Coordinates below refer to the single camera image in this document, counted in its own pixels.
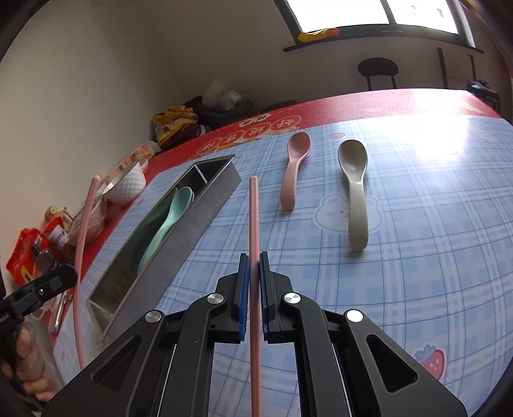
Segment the pink straw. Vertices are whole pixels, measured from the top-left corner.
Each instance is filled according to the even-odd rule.
[[[75,345],[76,354],[78,356],[78,364],[80,369],[85,368],[84,357],[82,355],[82,341],[80,339],[80,281],[82,278],[82,259],[84,257],[84,248],[86,246],[87,229],[89,226],[89,217],[91,217],[91,211],[93,210],[94,200],[96,198],[96,192],[100,185],[101,178],[95,175],[89,186],[89,192],[87,193],[86,205],[84,207],[84,213],[82,215],[82,224],[78,233],[78,241],[76,244],[75,252],[75,270],[78,275],[76,280],[75,291],[73,294],[73,325],[75,327]]]
[[[249,346],[251,366],[251,417],[262,413],[262,358],[260,306],[260,219],[258,178],[249,179]]]

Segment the gray spoon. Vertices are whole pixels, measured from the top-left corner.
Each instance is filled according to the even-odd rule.
[[[349,246],[362,251],[369,240],[367,206],[363,191],[363,175],[367,169],[367,150],[357,140],[350,139],[339,146],[340,168],[349,183]]]

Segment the windowsill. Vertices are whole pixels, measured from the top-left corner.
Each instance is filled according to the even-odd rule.
[[[340,36],[339,35],[339,36],[329,37],[329,38],[326,38],[326,39],[321,39],[319,41],[313,41],[313,42],[308,42],[308,43],[300,43],[298,41],[298,43],[296,45],[288,46],[286,48],[283,48],[283,52],[295,51],[297,49],[303,49],[303,48],[305,48],[307,46],[323,44],[325,42],[348,41],[350,39],[361,39],[361,38],[366,38],[366,37],[383,37],[383,36],[414,37],[414,38],[418,38],[418,39],[427,39],[429,41],[444,42],[444,43],[448,43],[448,44],[451,44],[451,45],[459,46],[461,48],[469,49],[469,50],[472,50],[474,52],[484,53],[483,50],[481,50],[479,48],[474,48],[472,46],[463,45],[463,44],[460,44],[460,43],[449,42],[449,41],[444,40],[444,39],[436,39],[436,38],[431,38],[431,37],[426,37],[426,36],[421,36],[421,35],[415,35],[415,33],[405,33],[403,31],[395,31],[395,30],[383,31],[380,34],[377,34],[377,33],[376,34],[365,34],[365,35],[360,35],[360,36],[356,35],[356,36],[351,36],[351,37],[346,37],[346,36]]]

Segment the textured white bowl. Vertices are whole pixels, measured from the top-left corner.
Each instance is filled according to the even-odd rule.
[[[110,202],[124,207],[130,204],[146,187],[146,177],[138,161],[126,167],[103,191]]]
[[[141,166],[141,169],[143,170],[143,173],[145,174],[146,171],[148,170],[148,160],[147,159],[142,159],[139,161],[139,165]]]

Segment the table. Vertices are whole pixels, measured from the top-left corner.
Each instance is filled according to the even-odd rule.
[[[295,209],[286,213],[279,193],[294,128],[310,134],[312,149],[300,168]],[[369,153],[370,234],[361,257],[348,248],[347,184],[336,160],[348,138]],[[246,144],[233,147],[237,141]],[[157,308],[185,309],[237,269],[239,253],[248,252],[248,179],[258,175],[261,250],[271,268],[324,309],[364,311],[469,414],[482,404],[513,355],[513,128],[506,121],[463,91],[393,90],[305,103],[216,130],[150,162],[148,187],[86,253],[83,299],[188,166],[175,165],[213,151],[236,154],[242,183]],[[103,346],[83,303],[81,311],[92,359]],[[70,380],[78,368],[69,313],[54,353]],[[262,364],[263,415],[299,416],[292,346],[264,344]],[[250,415],[248,375],[247,342],[216,347],[212,415]]]

